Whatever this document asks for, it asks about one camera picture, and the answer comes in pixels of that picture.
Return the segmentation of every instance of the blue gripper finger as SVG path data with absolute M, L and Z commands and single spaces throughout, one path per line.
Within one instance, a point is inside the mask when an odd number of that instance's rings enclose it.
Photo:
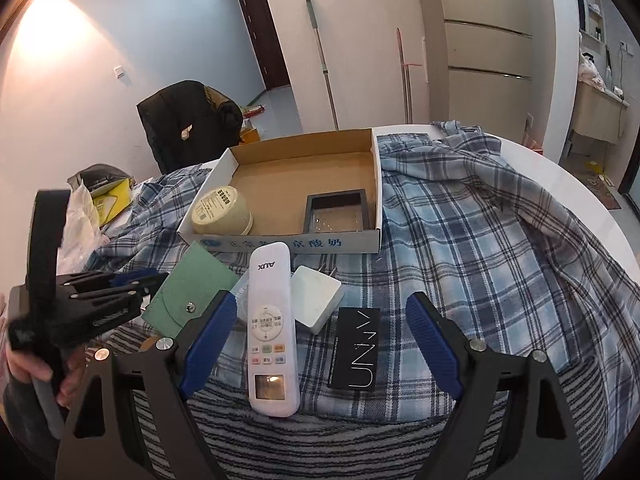
M 116 274 L 109 285 L 112 287 L 118 287 L 127 285 L 127 283 L 133 282 L 134 280 L 141 280 L 142 278 L 146 278 L 147 276 L 153 276 L 157 274 L 158 271 L 153 267 L 147 267 L 146 269 L 132 270 L 131 272 L 124 272 L 122 274 Z
M 184 356 L 184 372 L 178 386 L 183 399 L 190 399 L 195 392 L 204 388 L 237 315 L 236 298 L 228 292 Z
M 439 318 L 433 319 L 427 307 L 420 301 L 421 296 L 427 300 L 421 292 L 412 294 L 406 300 L 406 320 L 409 329 L 438 387 L 454 400 L 460 400 L 464 393 L 464 386 L 460 381 L 460 362 L 438 325 L 438 322 L 447 320 L 431 306 L 434 317 Z

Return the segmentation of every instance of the yellow package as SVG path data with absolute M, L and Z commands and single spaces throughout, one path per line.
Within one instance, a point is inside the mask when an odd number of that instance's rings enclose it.
M 129 179 L 120 182 L 104 195 L 94 198 L 95 208 L 100 215 L 100 227 L 111 222 L 126 206 L 131 203 L 131 187 Z

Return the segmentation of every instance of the blue plaid fabric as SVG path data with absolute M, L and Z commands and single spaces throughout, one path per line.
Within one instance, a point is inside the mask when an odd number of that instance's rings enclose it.
M 597 471 L 638 417 L 640 288 L 572 213 L 500 158 L 500 140 L 477 127 L 438 126 L 450 136 L 378 138 L 379 254 L 294 258 L 295 267 L 336 269 L 346 288 L 342 305 L 382 311 L 371 393 L 326 386 L 337 313 L 318 336 L 298 331 L 300 413 L 396 425 L 449 415 L 453 402 L 437 389 L 404 318 L 407 297 L 423 290 L 469 338 L 483 338 L 496 351 L 527 355 L 543 349 L 561 372 L 595 363 L 605 413 L 578 433 L 583 456 L 590 456 Z M 95 251 L 88 269 L 171 270 L 187 247 L 176 229 L 206 176 L 196 166 L 144 184 L 127 228 Z M 241 274 L 249 255 L 216 257 Z M 130 350 L 123 339 L 131 340 L 131 330 L 147 329 L 123 327 L 113 336 Z M 198 410 L 206 418 L 207 405 L 223 402 L 220 391 L 244 395 L 245 370 L 246 327 L 238 322 L 208 387 L 196 395 L 196 419 Z M 577 420 L 588 402 L 572 401 Z M 234 406 L 250 413 L 238 399 Z M 278 422 L 266 424 L 275 428 Z M 593 447 L 598 438 L 601 444 Z

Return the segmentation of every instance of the air conditioner remote control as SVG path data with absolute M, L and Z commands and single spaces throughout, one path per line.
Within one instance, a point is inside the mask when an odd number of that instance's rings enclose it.
M 256 249 L 249 260 L 247 369 L 249 402 L 269 416 L 293 415 L 300 405 L 291 262 L 282 242 Z

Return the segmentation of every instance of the cabinet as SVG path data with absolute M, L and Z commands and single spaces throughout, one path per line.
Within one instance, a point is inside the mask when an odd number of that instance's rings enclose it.
M 617 144 L 625 131 L 629 103 L 612 92 L 601 92 L 580 81 L 575 94 L 571 129 L 582 136 Z
M 532 76 L 527 0 L 442 0 L 442 15 L 449 119 L 522 142 Z

